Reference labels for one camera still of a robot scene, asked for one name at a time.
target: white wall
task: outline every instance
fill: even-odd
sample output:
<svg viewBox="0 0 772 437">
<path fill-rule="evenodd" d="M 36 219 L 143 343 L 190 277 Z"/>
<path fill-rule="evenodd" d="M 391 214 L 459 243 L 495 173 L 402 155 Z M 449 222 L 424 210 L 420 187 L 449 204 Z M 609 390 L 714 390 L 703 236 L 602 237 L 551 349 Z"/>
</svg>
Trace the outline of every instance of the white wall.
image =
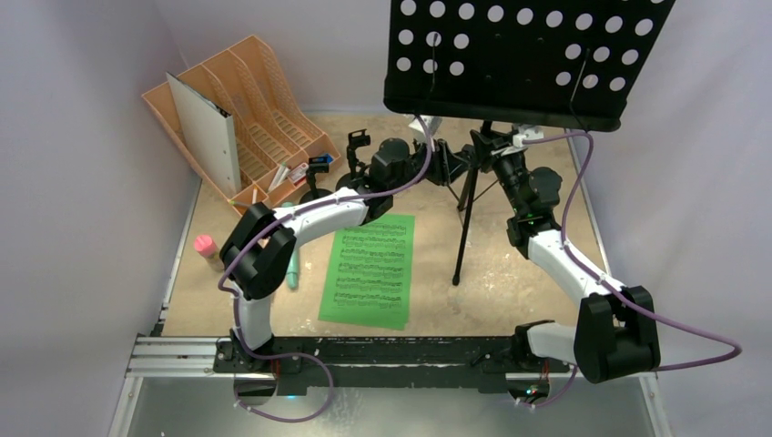
<svg viewBox="0 0 772 437">
<path fill-rule="evenodd" d="M 103 436 L 195 179 L 140 93 L 152 0 L 0 2 L 0 435 Z"/>
<path fill-rule="evenodd" d="M 772 429 L 772 5 L 677 0 L 587 183 L 615 276 L 658 312 L 739 340 L 661 375 L 678 436 Z M 663 362 L 727 347 L 660 328 Z"/>
<path fill-rule="evenodd" d="M 156 0 L 189 66 L 255 34 L 306 110 L 386 111 L 388 0 Z"/>
</svg>

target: turquoise marker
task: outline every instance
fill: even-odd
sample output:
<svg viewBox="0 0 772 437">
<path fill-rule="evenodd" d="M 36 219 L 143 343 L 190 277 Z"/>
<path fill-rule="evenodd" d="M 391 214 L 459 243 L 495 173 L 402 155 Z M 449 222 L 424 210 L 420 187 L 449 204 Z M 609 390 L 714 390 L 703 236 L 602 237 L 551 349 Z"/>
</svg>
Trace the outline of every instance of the turquoise marker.
<svg viewBox="0 0 772 437">
<path fill-rule="evenodd" d="M 282 208 L 292 208 L 295 205 L 292 202 L 284 202 L 281 204 Z M 298 289 L 298 276 L 300 274 L 300 260 L 298 249 L 292 251 L 292 258 L 289 259 L 289 267 L 287 267 L 287 286 L 290 290 Z"/>
</svg>

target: bottle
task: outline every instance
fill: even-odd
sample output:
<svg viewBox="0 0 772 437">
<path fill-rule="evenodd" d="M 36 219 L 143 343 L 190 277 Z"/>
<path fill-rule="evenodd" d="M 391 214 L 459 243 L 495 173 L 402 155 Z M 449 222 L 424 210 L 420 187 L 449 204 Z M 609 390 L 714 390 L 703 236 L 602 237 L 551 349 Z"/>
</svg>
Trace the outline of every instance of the bottle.
<svg viewBox="0 0 772 437">
<path fill-rule="evenodd" d="M 193 242 L 196 252 L 207 261 L 209 266 L 215 271 L 222 271 L 225 266 L 219 258 L 219 249 L 214 239 L 207 234 L 199 235 Z"/>
<path fill-rule="evenodd" d="M 292 208 L 294 205 L 292 202 L 284 202 L 281 204 L 283 208 Z M 289 259 L 289 266 L 287 267 L 287 287 L 290 290 L 298 289 L 298 276 L 300 274 L 300 255 L 298 254 L 298 248 L 292 251 L 292 257 Z"/>
</svg>

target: wooden table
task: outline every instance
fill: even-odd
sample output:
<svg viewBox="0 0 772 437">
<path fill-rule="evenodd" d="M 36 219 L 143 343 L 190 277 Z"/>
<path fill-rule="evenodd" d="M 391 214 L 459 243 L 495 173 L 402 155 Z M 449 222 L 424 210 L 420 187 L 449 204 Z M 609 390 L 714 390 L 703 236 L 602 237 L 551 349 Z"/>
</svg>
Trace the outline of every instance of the wooden table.
<svg viewBox="0 0 772 437">
<path fill-rule="evenodd" d="M 373 144 L 358 151 L 369 162 L 371 154 L 387 137 L 410 142 L 405 117 L 397 115 L 310 117 L 345 158 L 347 134 L 367 128 Z M 480 122 L 445 119 L 437 137 L 448 141 L 452 150 L 470 143 L 469 131 Z M 506 130 L 504 125 L 494 129 Z M 562 133 L 547 129 L 546 135 Z M 563 177 L 564 202 L 576 179 L 574 162 L 566 141 L 533 147 L 526 153 L 530 169 L 549 167 Z M 334 191 L 335 182 L 347 171 L 344 164 L 325 178 L 320 186 Z M 481 174 L 477 192 L 495 181 L 495 175 Z M 454 184 L 461 192 L 463 177 Z M 555 216 L 563 214 L 561 204 Z M 498 187 L 491 188 L 474 203 L 469 240 L 463 263 L 461 284 L 454 287 L 461 220 L 456 200 L 447 188 L 429 182 L 399 194 L 390 211 L 415 216 L 410 320 L 405 330 L 386 330 L 317 320 L 321 293 L 330 260 L 332 235 L 308 243 L 300 249 L 300 287 L 291 291 L 284 285 L 274 293 L 271 325 L 277 335 L 511 335 L 514 327 L 528 321 L 554 319 L 574 325 L 577 308 L 538 267 L 524 259 L 509 245 L 506 220 L 513 215 Z M 225 336 L 233 321 L 231 299 L 217 289 L 218 274 L 193 250 L 198 234 L 211 235 L 222 244 L 239 215 L 207 184 L 201 186 L 186 244 L 179 262 L 164 336 Z M 587 214 L 584 200 L 577 199 L 569 214 L 568 236 L 598 266 L 602 257 Z"/>
</svg>

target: perforated black panel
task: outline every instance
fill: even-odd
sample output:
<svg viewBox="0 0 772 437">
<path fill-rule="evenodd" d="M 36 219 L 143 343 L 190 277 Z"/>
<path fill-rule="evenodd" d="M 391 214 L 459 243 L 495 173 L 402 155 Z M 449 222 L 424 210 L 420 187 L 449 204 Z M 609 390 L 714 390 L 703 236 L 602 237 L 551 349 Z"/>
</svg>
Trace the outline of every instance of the perforated black panel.
<svg viewBox="0 0 772 437">
<path fill-rule="evenodd" d="M 383 102 L 406 114 L 578 128 L 569 109 L 578 80 L 582 123 L 616 130 L 674 1 L 391 0 Z"/>
</svg>

